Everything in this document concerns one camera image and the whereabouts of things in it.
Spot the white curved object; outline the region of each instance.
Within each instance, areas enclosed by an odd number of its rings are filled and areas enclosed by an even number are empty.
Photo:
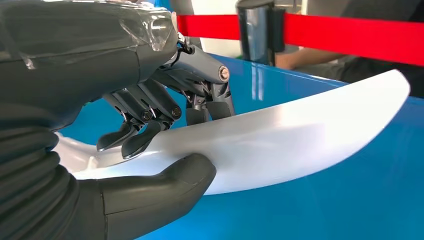
[[[217,168],[206,194],[254,189],[350,157],[386,127],[409,90],[404,76],[392,70],[273,107],[163,131],[128,161],[120,147],[97,152],[63,136],[55,150],[78,179],[154,175],[189,153],[201,153]]]

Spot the plastic wrap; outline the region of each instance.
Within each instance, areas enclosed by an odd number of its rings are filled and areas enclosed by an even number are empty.
[[[111,51],[150,45],[161,51],[172,15],[149,2],[5,0],[0,2],[0,62],[22,59],[28,69],[72,64]]]

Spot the person's arm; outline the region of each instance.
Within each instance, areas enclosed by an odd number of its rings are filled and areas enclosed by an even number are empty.
[[[303,48],[293,53],[277,54],[275,56],[275,66],[281,69],[293,70],[307,65],[328,63],[343,56],[343,54],[336,52]]]
[[[350,0],[341,14],[344,18],[408,21],[423,0]],[[328,63],[343,54],[304,48],[294,53],[275,56],[275,66],[292,70],[306,65]]]

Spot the blue surface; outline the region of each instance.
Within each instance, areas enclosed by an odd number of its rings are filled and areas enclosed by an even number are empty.
[[[230,69],[239,114],[343,84],[219,59]],[[183,97],[171,94],[185,106]],[[121,122],[121,116],[99,100],[87,105],[62,133],[94,144]],[[184,125],[180,120],[174,127]],[[140,239],[423,240],[423,143],[424,100],[410,98],[374,141],[342,163],[274,186],[204,196],[188,215]]]

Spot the robotic hand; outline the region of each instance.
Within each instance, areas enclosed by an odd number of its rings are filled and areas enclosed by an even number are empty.
[[[234,115],[228,69],[188,45],[165,9],[1,1],[0,73],[0,239],[135,239],[185,215],[215,177],[191,154],[154,176],[76,180],[52,151],[54,131],[102,97],[124,121],[97,148],[122,145],[125,159],[181,117],[164,86],[187,99],[188,125]]]

